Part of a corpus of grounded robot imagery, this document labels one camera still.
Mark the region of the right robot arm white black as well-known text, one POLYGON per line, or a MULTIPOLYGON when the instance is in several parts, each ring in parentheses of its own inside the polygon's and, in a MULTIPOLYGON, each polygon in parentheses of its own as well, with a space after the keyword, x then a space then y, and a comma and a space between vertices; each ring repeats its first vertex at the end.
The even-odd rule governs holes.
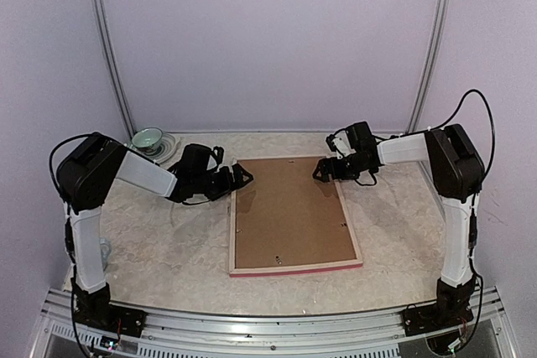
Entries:
POLYGON ((312 177, 323 183, 374 177, 383 166, 427 162, 441 199, 446 223, 446 252, 441 281, 459 288, 473 278, 471 250, 476 242, 476 209, 485 167, 460 124, 390 139, 376 139, 366 122, 357 122, 326 138, 333 157, 318 161, 312 177))

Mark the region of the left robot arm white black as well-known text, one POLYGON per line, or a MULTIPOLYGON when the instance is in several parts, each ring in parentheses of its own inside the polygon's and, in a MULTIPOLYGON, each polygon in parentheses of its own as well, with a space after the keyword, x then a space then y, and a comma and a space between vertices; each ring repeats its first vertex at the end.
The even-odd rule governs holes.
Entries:
POLYGON ((59 164, 55 186, 64 203, 65 245, 74 286, 94 294, 107 287, 100 247, 102 206, 121 180, 173 203, 188 205, 196 195, 219 200, 253 182, 242 165, 223 163, 224 150, 191 143, 169 168, 99 132, 80 135, 79 145, 59 164))

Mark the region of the green ceramic bowl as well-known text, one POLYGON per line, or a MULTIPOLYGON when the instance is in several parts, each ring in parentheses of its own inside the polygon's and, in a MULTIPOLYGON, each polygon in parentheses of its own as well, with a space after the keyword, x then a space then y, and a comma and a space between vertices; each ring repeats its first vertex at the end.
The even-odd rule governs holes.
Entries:
POLYGON ((157 127, 147 127, 135 133, 131 144, 140 152, 146 154, 156 153, 162 143, 164 132, 157 127))

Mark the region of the white and blue mug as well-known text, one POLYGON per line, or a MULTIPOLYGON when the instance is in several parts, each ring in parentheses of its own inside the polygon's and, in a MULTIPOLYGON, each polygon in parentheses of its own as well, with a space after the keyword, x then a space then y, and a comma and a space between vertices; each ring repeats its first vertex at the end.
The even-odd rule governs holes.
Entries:
POLYGON ((104 237, 100 238, 100 252, 102 260, 102 269, 106 270, 109 262, 109 257, 112 254, 112 244, 108 239, 104 237))

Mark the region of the aluminium front rail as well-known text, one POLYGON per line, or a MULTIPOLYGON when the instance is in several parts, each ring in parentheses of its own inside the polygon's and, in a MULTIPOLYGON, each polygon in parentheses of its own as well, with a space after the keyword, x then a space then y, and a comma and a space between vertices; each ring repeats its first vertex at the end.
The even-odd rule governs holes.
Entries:
POLYGON ((350 314, 227 316, 146 308, 139 337, 122 336, 114 350, 99 329, 70 320, 70 295, 51 289, 36 324, 30 357, 80 357, 81 341, 102 357, 432 357, 463 331, 472 335, 457 357, 519 357, 519 347, 496 288, 476 292, 476 329, 459 326, 407 336, 402 307, 350 314))

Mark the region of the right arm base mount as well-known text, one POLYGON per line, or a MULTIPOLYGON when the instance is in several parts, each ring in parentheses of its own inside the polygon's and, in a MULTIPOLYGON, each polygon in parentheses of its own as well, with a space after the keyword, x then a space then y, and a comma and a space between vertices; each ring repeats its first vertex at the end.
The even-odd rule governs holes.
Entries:
POLYGON ((476 287, 476 276, 456 287, 440 278, 436 284, 434 303, 421 306, 408 306, 401 318, 406 336, 422 335, 441 329, 471 322, 474 319, 470 298, 476 287))

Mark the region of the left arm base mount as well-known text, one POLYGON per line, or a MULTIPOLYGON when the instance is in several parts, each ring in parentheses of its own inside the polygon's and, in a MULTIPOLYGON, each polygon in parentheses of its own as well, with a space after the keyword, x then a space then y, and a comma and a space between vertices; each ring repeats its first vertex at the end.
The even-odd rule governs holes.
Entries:
POLYGON ((83 290, 76 281, 72 281, 72 287, 76 303, 74 320, 77 324, 119 336, 141 337, 147 313, 142 309, 112 304, 108 283, 93 293, 83 290))

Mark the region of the right aluminium corner post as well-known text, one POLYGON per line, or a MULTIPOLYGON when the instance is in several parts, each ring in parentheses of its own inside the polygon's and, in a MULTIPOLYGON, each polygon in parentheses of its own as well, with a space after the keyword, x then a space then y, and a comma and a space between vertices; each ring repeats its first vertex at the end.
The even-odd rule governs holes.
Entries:
POLYGON ((430 83, 435 70, 435 63, 441 48, 442 34, 448 14, 450 0, 436 0, 429 42, 425 53, 425 62, 420 75, 420 81, 409 123, 405 132, 414 132, 425 109, 426 98, 429 94, 430 83))

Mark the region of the aluminium corner post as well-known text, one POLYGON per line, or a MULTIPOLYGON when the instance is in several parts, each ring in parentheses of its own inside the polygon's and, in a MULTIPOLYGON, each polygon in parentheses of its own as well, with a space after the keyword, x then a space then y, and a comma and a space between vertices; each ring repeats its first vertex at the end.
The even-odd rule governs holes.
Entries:
POLYGON ((442 34, 448 14, 450 0, 436 0, 429 42, 425 53, 425 62, 420 75, 420 81, 409 123, 405 132, 414 132, 425 109, 426 98, 429 94, 430 83, 435 70, 435 63, 441 48, 442 34))
POLYGON ((129 138, 136 132, 136 125, 128 104, 128 99, 123 89, 117 58, 112 44, 112 36, 107 23, 107 14, 104 0, 91 0, 93 13, 96 20, 96 29, 102 46, 103 57, 107 67, 112 92, 115 97, 123 126, 129 138))

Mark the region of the left aluminium corner post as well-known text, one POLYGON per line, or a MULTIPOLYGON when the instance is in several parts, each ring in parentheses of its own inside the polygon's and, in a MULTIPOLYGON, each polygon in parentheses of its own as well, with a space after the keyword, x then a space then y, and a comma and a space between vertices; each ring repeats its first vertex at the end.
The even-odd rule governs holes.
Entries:
POLYGON ((96 29, 102 46, 103 57, 107 67, 112 92, 115 97, 123 126, 129 138, 136 132, 136 125, 128 104, 128 99, 123 89, 117 58, 112 44, 112 36, 107 23, 107 14, 104 0, 91 0, 93 13, 96 20, 96 29))

